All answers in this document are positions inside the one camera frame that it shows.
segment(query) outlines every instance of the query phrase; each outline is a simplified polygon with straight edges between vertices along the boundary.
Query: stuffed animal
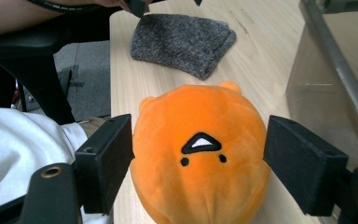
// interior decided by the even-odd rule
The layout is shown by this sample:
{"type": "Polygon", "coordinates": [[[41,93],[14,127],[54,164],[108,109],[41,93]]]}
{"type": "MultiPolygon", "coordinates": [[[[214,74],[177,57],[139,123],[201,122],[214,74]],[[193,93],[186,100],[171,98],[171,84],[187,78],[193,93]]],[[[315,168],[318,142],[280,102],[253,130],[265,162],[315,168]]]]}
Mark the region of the stuffed animal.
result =
{"type": "Polygon", "coordinates": [[[131,177],[158,223],[249,223],[264,200],[266,128],[231,82],[145,98],[131,177]]]}

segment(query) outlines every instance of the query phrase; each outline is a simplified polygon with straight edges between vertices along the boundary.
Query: black eye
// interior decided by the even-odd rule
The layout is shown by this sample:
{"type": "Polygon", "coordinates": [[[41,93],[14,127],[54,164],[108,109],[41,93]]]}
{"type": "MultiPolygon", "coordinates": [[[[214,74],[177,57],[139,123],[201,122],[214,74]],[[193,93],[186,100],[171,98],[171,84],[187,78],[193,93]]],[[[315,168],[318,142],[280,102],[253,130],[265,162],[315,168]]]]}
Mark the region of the black eye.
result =
{"type": "Polygon", "coordinates": [[[187,166],[190,163],[190,160],[188,158],[183,158],[183,159],[180,160],[180,163],[183,166],[187,166]]]}
{"type": "Polygon", "coordinates": [[[222,163],[225,163],[227,161],[227,158],[224,155],[219,155],[219,159],[222,163]]]}

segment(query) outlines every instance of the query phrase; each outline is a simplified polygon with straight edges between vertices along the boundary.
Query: gray knit beanie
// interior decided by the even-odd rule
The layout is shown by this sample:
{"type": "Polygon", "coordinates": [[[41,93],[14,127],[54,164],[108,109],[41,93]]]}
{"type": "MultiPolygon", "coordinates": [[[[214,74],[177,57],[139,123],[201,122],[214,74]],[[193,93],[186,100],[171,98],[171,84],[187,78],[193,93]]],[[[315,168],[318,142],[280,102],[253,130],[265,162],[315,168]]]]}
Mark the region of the gray knit beanie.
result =
{"type": "Polygon", "coordinates": [[[185,15],[149,14],[138,23],[131,57],[207,79],[236,40],[223,21],[185,15]]]}

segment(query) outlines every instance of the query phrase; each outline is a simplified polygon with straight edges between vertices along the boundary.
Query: wooden table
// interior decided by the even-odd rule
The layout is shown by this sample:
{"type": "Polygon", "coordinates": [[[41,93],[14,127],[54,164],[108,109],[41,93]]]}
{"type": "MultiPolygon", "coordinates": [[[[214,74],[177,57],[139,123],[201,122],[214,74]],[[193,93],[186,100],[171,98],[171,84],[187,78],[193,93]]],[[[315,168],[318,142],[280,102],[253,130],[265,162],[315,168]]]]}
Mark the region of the wooden table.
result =
{"type": "MultiPolygon", "coordinates": [[[[298,0],[167,0],[152,4],[151,13],[185,14],[225,21],[237,41],[206,81],[153,63],[135,61],[130,43],[138,18],[126,12],[111,19],[112,116],[131,113],[132,125],[138,105],[146,96],[159,96],[183,84],[218,85],[233,81],[242,95],[258,109],[266,125],[269,115],[288,117],[285,88],[294,62],[304,21],[298,0]]],[[[116,224],[154,223],[143,209],[130,172],[114,204],[116,224]]],[[[271,175],[266,200],[253,223],[320,223],[304,216],[275,175],[271,175]]]]}

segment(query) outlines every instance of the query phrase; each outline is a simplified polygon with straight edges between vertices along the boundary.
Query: black chair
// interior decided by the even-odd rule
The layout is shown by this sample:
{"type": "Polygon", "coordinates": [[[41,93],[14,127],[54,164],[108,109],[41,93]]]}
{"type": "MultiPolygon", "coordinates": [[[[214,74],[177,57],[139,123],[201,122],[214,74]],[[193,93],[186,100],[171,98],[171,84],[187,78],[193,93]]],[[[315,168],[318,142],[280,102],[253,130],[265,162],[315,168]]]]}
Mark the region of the black chair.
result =
{"type": "MultiPolygon", "coordinates": [[[[69,43],[109,39],[109,17],[120,7],[99,7],[85,14],[63,15],[30,29],[0,35],[0,81],[16,78],[45,114],[59,124],[75,118],[58,78],[53,54],[69,43]]],[[[0,85],[0,96],[7,87],[0,85]]]]}

